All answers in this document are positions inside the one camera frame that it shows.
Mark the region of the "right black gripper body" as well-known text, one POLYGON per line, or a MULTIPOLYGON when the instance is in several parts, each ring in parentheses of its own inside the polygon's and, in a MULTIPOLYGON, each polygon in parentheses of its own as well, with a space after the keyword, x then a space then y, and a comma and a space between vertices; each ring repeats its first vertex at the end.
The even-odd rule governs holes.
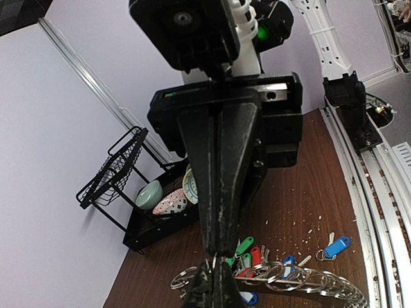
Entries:
POLYGON ((188 155, 178 116, 191 108, 208 108, 214 119, 217 180, 219 118, 225 105, 242 102, 254 102, 261 111, 245 178, 263 178, 269 169, 295 165, 302 139, 302 84, 296 74, 227 78, 162 89, 150 103, 148 120, 170 151, 188 155))

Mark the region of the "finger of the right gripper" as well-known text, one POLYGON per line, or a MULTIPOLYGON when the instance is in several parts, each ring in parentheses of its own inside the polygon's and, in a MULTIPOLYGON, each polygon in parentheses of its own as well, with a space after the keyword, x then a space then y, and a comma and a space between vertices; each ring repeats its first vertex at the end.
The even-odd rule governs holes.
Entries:
POLYGON ((208 108, 191 108, 178 116, 180 134, 198 189, 202 240, 209 255, 218 253, 218 218, 215 182, 214 119, 208 108))
POLYGON ((238 238, 241 190, 254 151, 261 111, 254 102, 225 105, 219 118, 216 253, 231 257, 238 238))

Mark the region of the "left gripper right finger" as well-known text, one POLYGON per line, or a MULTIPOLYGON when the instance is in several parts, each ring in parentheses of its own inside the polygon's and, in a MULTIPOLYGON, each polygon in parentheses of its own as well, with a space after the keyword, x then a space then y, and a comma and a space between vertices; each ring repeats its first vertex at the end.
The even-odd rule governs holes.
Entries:
POLYGON ((243 301, 232 271, 224 260, 217 260, 213 273, 213 307, 243 307, 243 301))

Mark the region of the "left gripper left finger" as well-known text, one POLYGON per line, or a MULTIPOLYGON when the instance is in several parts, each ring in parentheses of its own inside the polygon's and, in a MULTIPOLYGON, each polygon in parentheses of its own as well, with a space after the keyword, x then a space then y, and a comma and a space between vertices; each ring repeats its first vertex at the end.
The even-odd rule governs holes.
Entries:
POLYGON ((185 296, 182 304, 183 308, 213 306, 213 269, 209 260, 205 260, 199 265, 191 287, 185 296))

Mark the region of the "pile of tagged keys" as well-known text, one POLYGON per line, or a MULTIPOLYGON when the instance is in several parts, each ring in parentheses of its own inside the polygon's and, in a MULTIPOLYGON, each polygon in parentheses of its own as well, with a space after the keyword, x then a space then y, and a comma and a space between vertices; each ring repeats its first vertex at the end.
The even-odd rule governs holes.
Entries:
POLYGON ((268 281, 297 281, 304 275, 299 273, 293 256, 287 256, 282 266, 270 264, 270 250, 266 246, 255 245, 255 239, 248 236, 239 238, 233 257, 226 257, 225 262, 234 277, 255 278, 268 281))

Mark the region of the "blue tagged key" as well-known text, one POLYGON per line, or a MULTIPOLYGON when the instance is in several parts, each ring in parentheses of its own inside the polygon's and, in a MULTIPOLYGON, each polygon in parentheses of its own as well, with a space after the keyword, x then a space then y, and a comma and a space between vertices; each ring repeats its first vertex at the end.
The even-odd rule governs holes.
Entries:
POLYGON ((351 240, 349 237, 342 236, 336 239, 335 233, 331 232, 328 245, 324 249, 320 249, 315 254, 315 258, 318 261, 333 261, 340 253, 349 248, 350 244, 351 240))
POLYGON ((258 302, 258 296, 253 292, 240 291, 239 294, 243 302, 248 306, 255 306, 258 302))

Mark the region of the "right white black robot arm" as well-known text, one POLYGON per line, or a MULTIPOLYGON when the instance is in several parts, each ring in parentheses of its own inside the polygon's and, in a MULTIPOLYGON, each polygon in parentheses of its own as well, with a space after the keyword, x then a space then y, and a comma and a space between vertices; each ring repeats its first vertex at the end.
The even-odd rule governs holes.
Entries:
MULTIPOLYGON (((319 52, 326 101, 337 109, 355 152, 368 150, 381 137, 367 117, 365 86, 341 53, 325 2, 297 9, 319 52)), ((189 158, 208 254, 235 254, 241 208, 268 169, 296 164, 301 106, 296 74, 192 83, 153 97, 149 121, 167 147, 189 158)))

